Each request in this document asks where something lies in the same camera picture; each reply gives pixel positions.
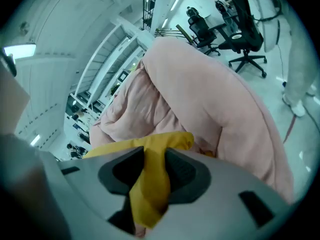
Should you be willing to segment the pink quilted blanket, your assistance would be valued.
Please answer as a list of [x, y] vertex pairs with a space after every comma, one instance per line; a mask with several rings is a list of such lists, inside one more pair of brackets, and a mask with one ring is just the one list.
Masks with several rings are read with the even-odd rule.
[[[183, 41], [158, 37], [91, 126], [89, 140], [94, 149], [171, 132], [189, 132], [194, 137], [189, 150], [172, 149], [194, 152], [248, 171], [274, 189], [290, 209], [293, 175], [265, 104], [220, 61]], [[161, 238], [162, 218], [152, 229], [135, 223], [129, 196], [129, 205], [112, 215], [109, 222], [136, 237], [150, 233], [157, 240], [267, 239], [277, 225], [267, 238]]]

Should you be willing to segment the black office chair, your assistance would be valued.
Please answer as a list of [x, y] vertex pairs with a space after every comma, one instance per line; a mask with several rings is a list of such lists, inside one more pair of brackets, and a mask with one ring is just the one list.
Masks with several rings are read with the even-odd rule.
[[212, 47], [217, 36], [213, 30], [210, 30], [205, 19], [198, 15], [193, 15], [188, 19], [188, 23], [189, 29], [196, 35], [198, 39], [196, 47], [198, 49], [208, 47], [208, 50], [205, 52], [206, 55], [215, 52], [218, 56], [220, 56], [221, 53], [218, 51], [218, 48]]
[[218, 48], [221, 50], [232, 50], [237, 54], [243, 54], [242, 57], [232, 59], [228, 62], [228, 66], [232, 67], [232, 63], [239, 62], [236, 73], [245, 64], [251, 64], [261, 71], [262, 78], [267, 77], [267, 73], [264, 69], [255, 62], [257, 59], [263, 59], [263, 62], [266, 64], [267, 59], [264, 55], [250, 55], [250, 52], [258, 52], [263, 44], [263, 36], [258, 30], [253, 16], [251, 14], [250, 5], [248, 0], [232, 0], [236, 14], [230, 18], [237, 24], [240, 32], [238, 35], [240, 37], [235, 38], [236, 34], [226, 35], [222, 28], [218, 31], [221, 33], [225, 42], [221, 43]]

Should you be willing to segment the long ceiling light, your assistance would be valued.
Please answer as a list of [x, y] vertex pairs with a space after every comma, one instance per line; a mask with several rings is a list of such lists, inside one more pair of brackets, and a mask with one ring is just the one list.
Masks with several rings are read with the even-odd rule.
[[36, 44], [27, 43], [27, 44], [5, 46], [3, 50], [7, 56], [12, 55], [12, 57], [15, 60], [28, 58], [28, 57], [32, 57], [35, 54]]

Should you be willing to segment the black metal staircase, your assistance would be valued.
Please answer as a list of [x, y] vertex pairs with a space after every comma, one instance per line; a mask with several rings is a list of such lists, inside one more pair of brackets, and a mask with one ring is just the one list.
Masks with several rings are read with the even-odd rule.
[[156, 0], [142, 0], [142, 29], [150, 32]]

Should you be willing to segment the white shelving unit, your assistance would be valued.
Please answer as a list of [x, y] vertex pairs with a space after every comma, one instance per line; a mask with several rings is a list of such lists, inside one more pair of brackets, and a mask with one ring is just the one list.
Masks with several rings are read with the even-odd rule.
[[138, 29], [120, 16], [111, 21], [111, 26], [70, 94], [76, 104], [88, 110], [95, 102], [105, 108], [109, 106], [113, 98], [111, 89], [125, 81], [155, 39], [149, 31]]

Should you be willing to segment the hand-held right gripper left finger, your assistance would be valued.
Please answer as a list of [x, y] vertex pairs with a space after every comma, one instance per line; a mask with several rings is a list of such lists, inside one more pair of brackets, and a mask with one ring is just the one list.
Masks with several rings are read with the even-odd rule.
[[107, 220], [129, 205], [129, 192], [144, 167], [144, 147], [57, 163], [78, 197]]

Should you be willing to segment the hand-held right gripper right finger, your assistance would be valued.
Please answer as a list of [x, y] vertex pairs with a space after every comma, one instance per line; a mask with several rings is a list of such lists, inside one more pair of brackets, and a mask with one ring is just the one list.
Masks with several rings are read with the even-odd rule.
[[161, 238], [268, 238], [289, 204], [232, 163], [168, 148], [171, 184]]

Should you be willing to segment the orange pillow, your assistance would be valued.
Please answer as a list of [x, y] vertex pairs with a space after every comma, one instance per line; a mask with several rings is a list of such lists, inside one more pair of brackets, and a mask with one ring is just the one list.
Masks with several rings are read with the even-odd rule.
[[194, 136], [190, 132], [166, 132], [104, 144], [90, 150], [84, 158], [144, 147], [144, 167], [129, 197], [134, 222], [152, 229], [166, 212], [171, 193], [170, 178], [165, 167], [165, 150], [176, 148], [187, 151], [193, 144]]

